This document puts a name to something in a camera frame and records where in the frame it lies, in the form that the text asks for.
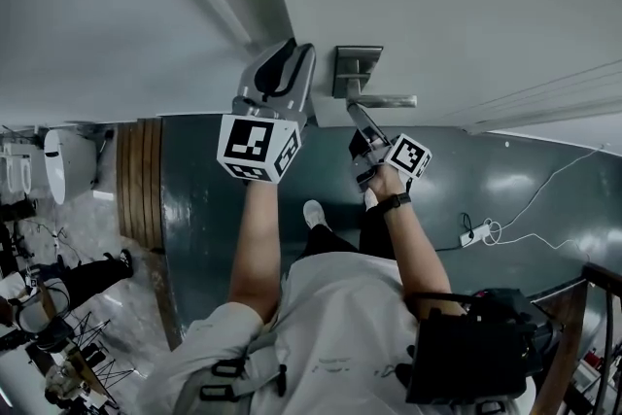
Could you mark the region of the black shoulder bag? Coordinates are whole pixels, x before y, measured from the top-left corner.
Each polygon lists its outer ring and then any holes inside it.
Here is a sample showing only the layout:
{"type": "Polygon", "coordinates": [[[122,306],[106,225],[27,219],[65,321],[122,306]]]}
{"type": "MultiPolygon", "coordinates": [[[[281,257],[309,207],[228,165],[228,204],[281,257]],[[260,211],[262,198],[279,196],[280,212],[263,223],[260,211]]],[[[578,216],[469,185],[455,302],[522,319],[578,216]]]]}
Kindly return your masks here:
{"type": "Polygon", "coordinates": [[[418,300],[459,304],[462,315],[432,308],[419,321],[412,363],[397,378],[405,401],[417,405],[465,406],[516,399],[527,379],[542,371],[538,330],[547,322],[517,289],[490,289],[474,295],[417,293],[418,300]]]}

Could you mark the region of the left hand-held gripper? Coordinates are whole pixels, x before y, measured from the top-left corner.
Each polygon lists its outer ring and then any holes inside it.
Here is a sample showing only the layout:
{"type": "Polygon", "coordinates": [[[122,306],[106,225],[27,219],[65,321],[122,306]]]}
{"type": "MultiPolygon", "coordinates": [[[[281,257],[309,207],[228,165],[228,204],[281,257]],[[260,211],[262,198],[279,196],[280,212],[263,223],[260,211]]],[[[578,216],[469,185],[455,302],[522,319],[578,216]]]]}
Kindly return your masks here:
{"type": "Polygon", "coordinates": [[[302,147],[316,51],[294,38],[262,52],[242,73],[232,112],[222,116],[218,163],[234,178],[279,184],[302,147]]]}

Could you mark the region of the person's black trousers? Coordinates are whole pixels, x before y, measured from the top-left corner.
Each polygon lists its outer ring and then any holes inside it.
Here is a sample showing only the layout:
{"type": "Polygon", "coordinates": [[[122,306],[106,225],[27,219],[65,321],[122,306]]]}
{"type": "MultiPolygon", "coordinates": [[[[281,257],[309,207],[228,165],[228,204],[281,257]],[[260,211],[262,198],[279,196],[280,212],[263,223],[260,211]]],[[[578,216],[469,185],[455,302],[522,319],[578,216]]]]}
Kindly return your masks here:
{"type": "Polygon", "coordinates": [[[362,215],[357,246],[335,234],[327,224],[318,224],[309,229],[305,249],[297,259],[331,253],[354,253],[396,260],[389,230],[377,208],[370,208],[362,215]]]}

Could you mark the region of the brown wooden staircase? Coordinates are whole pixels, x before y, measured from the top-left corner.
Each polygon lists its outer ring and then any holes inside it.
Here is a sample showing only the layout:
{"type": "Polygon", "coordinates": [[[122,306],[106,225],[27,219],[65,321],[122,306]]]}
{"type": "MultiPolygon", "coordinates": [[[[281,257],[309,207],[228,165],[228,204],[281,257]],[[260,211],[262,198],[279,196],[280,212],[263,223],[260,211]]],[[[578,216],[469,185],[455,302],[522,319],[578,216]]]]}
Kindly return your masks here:
{"type": "Polygon", "coordinates": [[[587,263],[582,269],[580,281],[570,287],[572,292],[565,298],[565,303],[561,308],[558,320],[562,324],[562,333],[557,351],[536,396],[530,415],[556,415],[564,401],[578,362],[587,291],[591,285],[605,292],[606,302],[605,362],[596,405],[593,408],[594,415],[598,415],[602,408],[613,348],[613,298],[616,296],[622,299],[622,275],[594,263],[587,263]]]}

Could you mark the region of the white bathtub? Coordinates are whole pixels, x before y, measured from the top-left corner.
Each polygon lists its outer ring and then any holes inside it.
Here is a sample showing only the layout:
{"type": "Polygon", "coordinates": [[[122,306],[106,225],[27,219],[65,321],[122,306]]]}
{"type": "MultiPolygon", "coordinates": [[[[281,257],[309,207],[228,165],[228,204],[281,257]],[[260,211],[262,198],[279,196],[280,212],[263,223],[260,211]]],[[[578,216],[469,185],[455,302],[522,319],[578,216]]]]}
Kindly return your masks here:
{"type": "Polygon", "coordinates": [[[95,185],[97,149],[94,141],[69,129],[51,129],[45,136],[44,157],[56,204],[63,205],[95,185]]]}

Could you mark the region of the white power strip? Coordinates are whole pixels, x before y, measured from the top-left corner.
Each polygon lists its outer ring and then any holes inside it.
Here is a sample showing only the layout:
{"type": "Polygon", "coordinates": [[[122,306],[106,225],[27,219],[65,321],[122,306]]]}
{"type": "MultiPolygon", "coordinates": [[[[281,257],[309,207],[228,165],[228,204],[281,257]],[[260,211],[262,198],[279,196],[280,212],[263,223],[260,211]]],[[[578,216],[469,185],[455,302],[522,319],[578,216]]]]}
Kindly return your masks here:
{"type": "Polygon", "coordinates": [[[490,227],[488,225],[481,225],[476,228],[470,229],[460,236],[460,244],[462,248],[470,246],[472,244],[483,242],[491,234],[490,227]]]}

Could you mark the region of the black wristwatch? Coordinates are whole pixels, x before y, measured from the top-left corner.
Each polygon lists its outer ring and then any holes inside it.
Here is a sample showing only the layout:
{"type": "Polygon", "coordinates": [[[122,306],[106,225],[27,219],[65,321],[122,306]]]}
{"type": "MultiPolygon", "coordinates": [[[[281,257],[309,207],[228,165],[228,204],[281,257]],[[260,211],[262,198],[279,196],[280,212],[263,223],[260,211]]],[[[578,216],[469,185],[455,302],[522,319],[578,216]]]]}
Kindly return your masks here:
{"type": "Polygon", "coordinates": [[[408,192],[394,193],[383,201],[379,202],[377,207],[382,216],[390,211],[396,210],[403,205],[410,204],[411,197],[408,192]]]}

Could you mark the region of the person's white shirt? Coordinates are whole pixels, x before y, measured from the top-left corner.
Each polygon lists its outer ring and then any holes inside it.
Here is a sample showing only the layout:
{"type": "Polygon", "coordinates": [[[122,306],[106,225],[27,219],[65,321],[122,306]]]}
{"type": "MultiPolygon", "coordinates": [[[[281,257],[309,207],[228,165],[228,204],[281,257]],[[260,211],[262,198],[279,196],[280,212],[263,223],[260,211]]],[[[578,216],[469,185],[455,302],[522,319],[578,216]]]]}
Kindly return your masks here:
{"type": "MultiPolygon", "coordinates": [[[[172,415],[188,377],[219,360],[242,356],[263,332],[249,306],[226,303],[193,322],[137,398],[140,415],[172,415]]],[[[409,359],[417,323],[402,300],[395,262],[329,253],[295,262],[283,282],[275,348],[287,390],[265,387],[250,415],[455,415],[448,405],[414,405],[393,370],[409,359]]]]}

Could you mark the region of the person's left forearm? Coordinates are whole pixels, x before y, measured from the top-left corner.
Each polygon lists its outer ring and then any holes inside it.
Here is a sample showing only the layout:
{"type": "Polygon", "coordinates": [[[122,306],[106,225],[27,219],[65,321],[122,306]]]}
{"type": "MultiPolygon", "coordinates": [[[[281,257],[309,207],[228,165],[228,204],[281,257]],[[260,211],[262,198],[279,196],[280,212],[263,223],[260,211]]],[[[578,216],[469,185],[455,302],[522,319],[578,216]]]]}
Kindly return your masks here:
{"type": "Polygon", "coordinates": [[[227,300],[272,320],[281,292],[278,186],[251,182],[246,189],[227,300]]]}

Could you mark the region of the person's right forearm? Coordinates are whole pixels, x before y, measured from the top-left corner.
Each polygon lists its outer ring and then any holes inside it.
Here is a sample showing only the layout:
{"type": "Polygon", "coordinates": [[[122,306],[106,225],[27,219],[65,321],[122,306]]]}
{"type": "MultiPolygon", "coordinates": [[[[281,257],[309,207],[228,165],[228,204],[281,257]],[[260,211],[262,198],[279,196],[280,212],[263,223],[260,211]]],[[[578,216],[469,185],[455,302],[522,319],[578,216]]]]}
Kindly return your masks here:
{"type": "Polygon", "coordinates": [[[393,245],[404,296],[450,294],[443,264],[420,225],[410,204],[384,214],[393,245]]]}

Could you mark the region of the white toilet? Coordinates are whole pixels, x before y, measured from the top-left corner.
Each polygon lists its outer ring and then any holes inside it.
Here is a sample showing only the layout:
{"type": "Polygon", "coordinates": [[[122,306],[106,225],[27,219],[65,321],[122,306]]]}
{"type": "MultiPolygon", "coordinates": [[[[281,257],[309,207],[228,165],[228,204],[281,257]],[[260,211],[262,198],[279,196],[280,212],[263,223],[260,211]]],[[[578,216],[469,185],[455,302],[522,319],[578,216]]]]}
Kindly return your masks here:
{"type": "Polygon", "coordinates": [[[23,166],[30,162],[31,147],[24,144],[7,143],[0,157],[6,161],[6,176],[11,193],[28,193],[29,176],[23,173],[23,166]]]}

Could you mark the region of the stack of wooden planks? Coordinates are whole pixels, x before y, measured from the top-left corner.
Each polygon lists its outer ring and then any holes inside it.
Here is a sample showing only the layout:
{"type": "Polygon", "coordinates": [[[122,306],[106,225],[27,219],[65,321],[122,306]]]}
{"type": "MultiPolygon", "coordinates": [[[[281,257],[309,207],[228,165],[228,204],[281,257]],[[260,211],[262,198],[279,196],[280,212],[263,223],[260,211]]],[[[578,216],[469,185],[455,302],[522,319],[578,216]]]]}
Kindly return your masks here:
{"type": "Polygon", "coordinates": [[[122,123],[117,130],[116,185],[120,235],[163,252],[162,119],[122,123]]]}

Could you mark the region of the person's right hand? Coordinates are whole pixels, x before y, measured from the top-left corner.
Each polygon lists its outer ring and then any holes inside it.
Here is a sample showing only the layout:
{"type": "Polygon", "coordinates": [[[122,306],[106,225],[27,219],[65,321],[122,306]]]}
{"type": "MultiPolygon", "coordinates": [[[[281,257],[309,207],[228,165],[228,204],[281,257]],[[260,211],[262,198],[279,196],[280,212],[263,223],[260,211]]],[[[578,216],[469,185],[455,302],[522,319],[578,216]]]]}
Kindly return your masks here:
{"type": "Polygon", "coordinates": [[[398,171],[389,164],[382,164],[376,169],[368,187],[375,192],[379,202],[391,194],[405,192],[405,186],[398,175],[398,171]]]}

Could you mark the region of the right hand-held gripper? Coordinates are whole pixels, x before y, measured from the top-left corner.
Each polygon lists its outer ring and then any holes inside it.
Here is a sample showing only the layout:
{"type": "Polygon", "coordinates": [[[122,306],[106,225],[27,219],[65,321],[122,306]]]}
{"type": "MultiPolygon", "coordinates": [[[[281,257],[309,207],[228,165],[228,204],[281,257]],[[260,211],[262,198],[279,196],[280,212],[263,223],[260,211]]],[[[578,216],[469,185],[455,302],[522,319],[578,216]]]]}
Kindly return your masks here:
{"type": "Polygon", "coordinates": [[[405,134],[389,139],[357,102],[348,101],[346,109],[358,129],[349,144],[349,153],[360,192],[367,191],[383,163],[397,170],[405,190],[411,192],[412,185],[422,177],[432,159],[431,151],[405,134]]]}

